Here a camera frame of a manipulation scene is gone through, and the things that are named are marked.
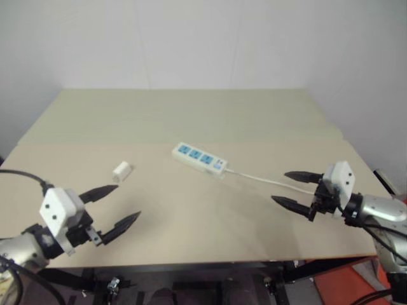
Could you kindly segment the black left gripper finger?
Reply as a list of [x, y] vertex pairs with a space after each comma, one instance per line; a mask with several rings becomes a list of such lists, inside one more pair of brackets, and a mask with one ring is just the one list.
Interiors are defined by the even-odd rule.
[[130, 214], [130, 215], [124, 217], [122, 220], [118, 221], [110, 231], [108, 231], [107, 233], [104, 233], [100, 236], [102, 243], [104, 245], [108, 245], [113, 240], [115, 240], [119, 236], [121, 236], [139, 218], [140, 214], [141, 214], [141, 211], [138, 211], [138, 212]]
[[105, 185], [96, 187], [79, 195], [79, 198], [83, 203], [96, 202], [106, 197], [117, 188], [118, 185]]

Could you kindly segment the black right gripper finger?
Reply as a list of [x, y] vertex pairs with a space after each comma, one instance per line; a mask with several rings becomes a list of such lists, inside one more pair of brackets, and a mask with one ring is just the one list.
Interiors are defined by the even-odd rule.
[[286, 210], [294, 212], [296, 214], [308, 217], [310, 214], [310, 207], [299, 204], [297, 201], [283, 196], [271, 196], [271, 199], [278, 205], [282, 206]]
[[304, 171], [292, 171], [284, 174], [286, 177], [302, 183], [318, 184], [323, 178], [321, 173], [312, 173]]

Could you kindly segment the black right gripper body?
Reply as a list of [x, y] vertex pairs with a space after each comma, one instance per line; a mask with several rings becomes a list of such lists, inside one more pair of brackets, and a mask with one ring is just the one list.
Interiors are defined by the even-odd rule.
[[313, 221], [317, 213], [334, 214], [340, 205], [340, 196], [337, 189], [327, 187], [321, 180], [314, 192], [314, 198], [310, 206], [308, 220]]

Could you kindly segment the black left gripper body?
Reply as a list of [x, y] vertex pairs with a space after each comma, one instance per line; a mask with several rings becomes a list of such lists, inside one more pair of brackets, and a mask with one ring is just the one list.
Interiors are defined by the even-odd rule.
[[102, 244], [101, 235], [93, 228], [92, 224], [92, 217], [88, 212], [83, 212], [79, 222], [68, 229], [66, 238], [74, 248], [88, 241], [93, 242], [96, 246]]

